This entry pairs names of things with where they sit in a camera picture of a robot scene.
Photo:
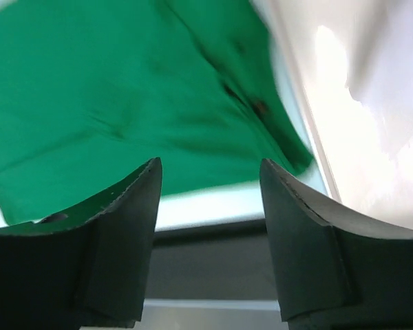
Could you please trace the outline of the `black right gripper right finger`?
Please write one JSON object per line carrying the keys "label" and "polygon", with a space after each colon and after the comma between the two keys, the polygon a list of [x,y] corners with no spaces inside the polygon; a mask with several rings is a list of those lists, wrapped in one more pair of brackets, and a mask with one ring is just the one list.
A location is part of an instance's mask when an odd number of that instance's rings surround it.
{"label": "black right gripper right finger", "polygon": [[290,329],[413,329],[413,230],[354,211],[270,159],[260,188]]}

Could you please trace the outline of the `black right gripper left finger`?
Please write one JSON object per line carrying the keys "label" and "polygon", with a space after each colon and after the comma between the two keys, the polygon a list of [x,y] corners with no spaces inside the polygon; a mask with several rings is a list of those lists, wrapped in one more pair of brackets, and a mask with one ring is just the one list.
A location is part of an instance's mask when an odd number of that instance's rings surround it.
{"label": "black right gripper left finger", "polygon": [[0,329],[133,328],[161,186],[153,158],[38,224],[0,228]]}

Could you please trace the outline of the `green t shirt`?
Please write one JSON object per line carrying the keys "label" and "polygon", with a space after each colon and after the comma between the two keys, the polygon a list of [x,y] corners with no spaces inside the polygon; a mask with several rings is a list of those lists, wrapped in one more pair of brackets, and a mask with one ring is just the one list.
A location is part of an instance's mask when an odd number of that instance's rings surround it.
{"label": "green t shirt", "polygon": [[251,1],[0,1],[0,210],[60,212],[147,160],[164,195],[313,155],[277,93]]}

